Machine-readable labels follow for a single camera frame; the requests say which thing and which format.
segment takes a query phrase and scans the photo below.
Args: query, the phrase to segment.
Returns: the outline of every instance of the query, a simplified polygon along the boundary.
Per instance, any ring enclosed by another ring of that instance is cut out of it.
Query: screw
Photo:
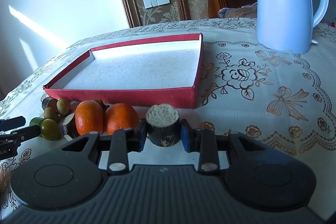
[[[110,164],[109,168],[111,171],[122,171],[126,168],[126,165],[121,162],[115,162],[113,164]]]
[[[201,169],[205,172],[215,171],[217,168],[218,168],[218,165],[212,162],[207,162],[201,165]]]

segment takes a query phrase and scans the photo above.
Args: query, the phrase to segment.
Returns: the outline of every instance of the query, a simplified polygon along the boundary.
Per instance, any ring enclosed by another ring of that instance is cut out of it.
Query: tablecloth
[[[210,128],[216,134],[240,131],[308,164],[317,186],[309,206],[321,217],[336,210],[336,29],[319,24],[304,55],[273,51],[256,40],[256,20],[208,19],[154,24],[83,39],[39,67],[0,102],[0,119],[23,115],[27,125],[42,114],[42,86],[79,55],[92,47],[157,37],[199,33],[204,52],[197,109],[179,109],[192,127]],[[147,108],[136,107],[140,117]],[[22,143],[18,156],[1,161],[4,181],[1,219],[18,207],[9,182],[13,170],[24,162],[64,143],[67,138]],[[146,142],[142,153],[129,153],[130,166],[143,164],[194,164],[198,154],[187,154],[181,142],[156,147]],[[220,154],[221,168],[227,167]]]

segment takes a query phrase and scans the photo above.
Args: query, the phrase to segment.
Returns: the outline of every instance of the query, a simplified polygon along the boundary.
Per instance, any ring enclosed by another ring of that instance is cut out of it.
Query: tangerine
[[[75,113],[76,128],[79,135],[91,131],[103,132],[104,112],[100,104],[94,101],[83,101],[77,108]]]
[[[135,109],[125,103],[117,103],[110,106],[104,114],[104,130],[112,135],[121,128],[136,128],[139,116]]]

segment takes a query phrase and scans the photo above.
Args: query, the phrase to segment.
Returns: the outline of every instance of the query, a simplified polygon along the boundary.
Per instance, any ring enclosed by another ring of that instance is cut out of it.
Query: red box
[[[152,37],[95,47],[48,84],[54,98],[196,108],[203,52],[201,33]]]

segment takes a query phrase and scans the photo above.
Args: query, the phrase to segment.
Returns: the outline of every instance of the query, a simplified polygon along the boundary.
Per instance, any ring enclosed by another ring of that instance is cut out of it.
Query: white wall
[[[61,51],[9,12],[9,7],[71,45],[128,28],[121,0],[0,0],[0,91],[6,95]]]

